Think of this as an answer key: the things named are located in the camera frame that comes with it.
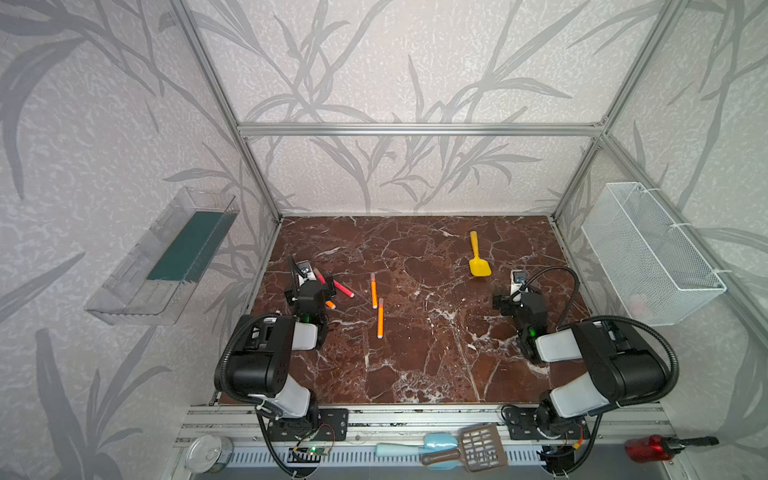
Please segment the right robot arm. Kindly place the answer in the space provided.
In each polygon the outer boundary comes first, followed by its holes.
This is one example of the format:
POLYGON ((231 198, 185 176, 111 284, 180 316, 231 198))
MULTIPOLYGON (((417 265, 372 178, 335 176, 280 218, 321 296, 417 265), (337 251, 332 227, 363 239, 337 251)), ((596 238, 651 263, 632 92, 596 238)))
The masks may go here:
POLYGON ((622 407, 656 402, 680 378, 680 362, 670 342, 654 328, 632 318, 597 315, 569 323, 568 315, 581 286, 567 266, 546 267, 532 276, 511 272, 510 287, 492 294, 492 308, 515 322, 521 354, 532 363, 580 360, 586 372, 541 397, 534 419, 540 429, 622 407), (573 280, 554 330, 539 277, 562 271, 573 280))

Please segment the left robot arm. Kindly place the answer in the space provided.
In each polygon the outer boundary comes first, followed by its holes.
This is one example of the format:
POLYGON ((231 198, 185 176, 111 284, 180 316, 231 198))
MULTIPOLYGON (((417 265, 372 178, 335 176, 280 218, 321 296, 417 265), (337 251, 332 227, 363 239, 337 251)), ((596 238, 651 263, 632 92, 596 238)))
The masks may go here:
POLYGON ((314 393, 290 374, 296 351, 314 351, 328 334, 329 281, 306 280, 286 292, 291 313, 244 315, 224 347, 214 372, 217 391, 275 422, 320 421, 314 393))

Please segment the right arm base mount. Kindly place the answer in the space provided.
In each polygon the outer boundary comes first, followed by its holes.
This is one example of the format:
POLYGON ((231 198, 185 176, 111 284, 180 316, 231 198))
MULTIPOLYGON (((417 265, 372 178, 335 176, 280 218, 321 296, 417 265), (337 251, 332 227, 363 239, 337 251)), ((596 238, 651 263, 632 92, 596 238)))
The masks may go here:
POLYGON ((570 419, 558 417, 543 407, 520 407, 506 404, 501 418, 511 440, 579 440, 589 435, 583 416, 570 419))

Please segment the orange highlighter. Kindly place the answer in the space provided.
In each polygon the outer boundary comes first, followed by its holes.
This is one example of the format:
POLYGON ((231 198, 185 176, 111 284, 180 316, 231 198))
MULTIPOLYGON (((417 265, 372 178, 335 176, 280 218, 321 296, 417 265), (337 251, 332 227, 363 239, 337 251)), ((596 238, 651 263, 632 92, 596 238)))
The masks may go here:
POLYGON ((383 337, 384 337, 384 319, 385 319, 384 299, 379 297, 377 305, 378 305, 378 308, 377 308, 377 338, 378 339, 383 339, 383 337))
POLYGON ((374 310, 377 310, 379 308, 379 297, 378 297, 378 290, 377 290, 376 274, 374 272, 370 274, 370 288, 371 288, 372 308, 374 310))

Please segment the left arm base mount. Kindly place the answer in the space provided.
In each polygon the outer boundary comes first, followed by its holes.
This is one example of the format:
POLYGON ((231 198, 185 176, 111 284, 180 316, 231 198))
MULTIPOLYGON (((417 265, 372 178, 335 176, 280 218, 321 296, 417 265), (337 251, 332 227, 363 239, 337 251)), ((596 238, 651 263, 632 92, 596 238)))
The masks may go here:
POLYGON ((271 441, 298 442, 344 441, 349 427, 349 410, 346 408, 320 408, 297 419, 270 420, 267 424, 271 441))

